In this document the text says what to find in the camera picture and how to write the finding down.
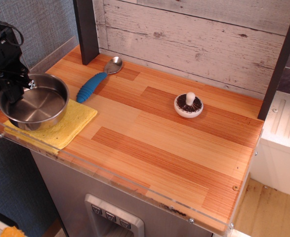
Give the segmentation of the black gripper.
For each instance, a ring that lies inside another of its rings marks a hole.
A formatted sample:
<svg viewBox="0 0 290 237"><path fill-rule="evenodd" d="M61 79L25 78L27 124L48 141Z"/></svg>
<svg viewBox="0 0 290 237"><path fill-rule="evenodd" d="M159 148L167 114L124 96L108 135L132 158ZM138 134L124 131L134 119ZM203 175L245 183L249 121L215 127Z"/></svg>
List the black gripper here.
<svg viewBox="0 0 290 237"><path fill-rule="evenodd" d="M10 27L0 27L0 92L4 91L10 103L18 101L25 88L36 86L28 76L29 70L20 61L21 55L14 31Z"/></svg>

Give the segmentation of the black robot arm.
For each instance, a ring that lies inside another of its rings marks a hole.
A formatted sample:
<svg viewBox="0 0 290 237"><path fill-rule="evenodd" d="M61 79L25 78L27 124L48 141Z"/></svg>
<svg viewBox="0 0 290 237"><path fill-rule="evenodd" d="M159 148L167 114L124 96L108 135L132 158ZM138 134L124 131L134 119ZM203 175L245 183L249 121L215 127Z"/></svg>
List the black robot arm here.
<svg viewBox="0 0 290 237"><path fill-rule="evenodd" d="M0 21L0 93L4 93L12 104L24 94L24 89L32 89L35 82L29 78L29 69L21 62L21 45L24 37L16 38L16 27Z"/></svg>

